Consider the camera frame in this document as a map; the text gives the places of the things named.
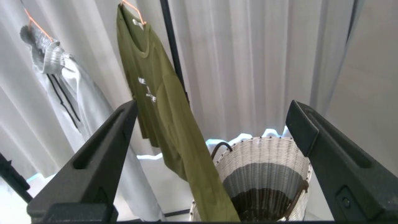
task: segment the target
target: hanging clothes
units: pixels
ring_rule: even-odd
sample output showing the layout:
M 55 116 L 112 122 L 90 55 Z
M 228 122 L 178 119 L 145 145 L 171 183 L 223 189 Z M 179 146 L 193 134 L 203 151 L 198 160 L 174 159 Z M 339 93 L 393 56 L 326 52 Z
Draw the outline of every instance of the hanging clothes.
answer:
M 21 39 L 30 47 L 36 79 L 45 90 L 72 149 L 77 152 L 113 110 L 101 90 L 60 42 L 38 28 L 24 26 Z M 129 148 L 117 194 L 145 221 L 165 220 L 135 152 Z
M 238 222 L 159 38 L 150 24 L 141 28 L 135 25 L 137 21 L 124 5 L 119 5 L 119 51 L 137 100 L 143 137 L 159 146 L 167 167 L 190 184 L 202 221 Z

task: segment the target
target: brown handle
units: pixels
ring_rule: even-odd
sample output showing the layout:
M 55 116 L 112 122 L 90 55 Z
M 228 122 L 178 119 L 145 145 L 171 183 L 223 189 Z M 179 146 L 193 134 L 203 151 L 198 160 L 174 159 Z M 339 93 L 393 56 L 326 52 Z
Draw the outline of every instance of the brown handle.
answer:
M 218 151 L 218 148 L 220 146 L 226 146 L 231 152 L 232 152 L 232 147 L 227 143 L 227 142 L 220 142 L 216 145 L 216 147 L 214 147 L 213 152 L 211 153 L 211 159 L 214 159 L 214 157 L 216 156 L 216 153 Z
M 286 221 L 289 220 L 289 216 L 290 214 L 293 212 L 294 207 L 296 206 L 297 202 L 299 201 L 299 198 L 301 196 L 301 193 L 303 192 L 303 190 L 305 190 L 305 192 L 307 193 L 308 190 L 308 182 L 306 180 L 303 180 L 301 186 L 298 188 L 296 195 L 294 196 L 294 199 L 292 201 L 292 203 L 289 205 L 289 207 L 287 208 L 284 217 L 286 217 Z

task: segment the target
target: white curtain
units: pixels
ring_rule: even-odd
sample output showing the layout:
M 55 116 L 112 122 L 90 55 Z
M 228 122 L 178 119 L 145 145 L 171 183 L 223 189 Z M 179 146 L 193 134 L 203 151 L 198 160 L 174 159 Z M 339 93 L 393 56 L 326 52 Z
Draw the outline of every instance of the white curtain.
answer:
M 31 16 L 74 55 L 114 109 L 131 100 L 116 40 L 120 0 L 25 0 Z M 170 56 L 159 0 L 129 0 Z M 190 105 L 205 139 L 282 134 L 290 101 L 325 114 L 346 52 L 354 0 L 170 0 Z M 0 141 L 21 174 L 54 174 L 73 151 L 19 37 L 20 1 L 0 1 Z M 132 148 L 153 155 L 136 124 Z M 40 168 L 38 164 L 47 164 Z
M 326 111 L 353 1 L 169 1 L 183 77 L 205 137 L 282 134 L 291 100 Z

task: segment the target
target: wicker basket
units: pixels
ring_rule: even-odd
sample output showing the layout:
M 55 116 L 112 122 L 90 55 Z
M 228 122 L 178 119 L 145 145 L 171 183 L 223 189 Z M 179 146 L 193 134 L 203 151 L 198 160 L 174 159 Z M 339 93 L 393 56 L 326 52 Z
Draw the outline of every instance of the wicker basket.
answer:
M 215 166 L 241 221 L 303 220 L 312 166 L 292 138 L 252 138 L 233 144 Z M 192 202 L 190 221 L 201 221 Z

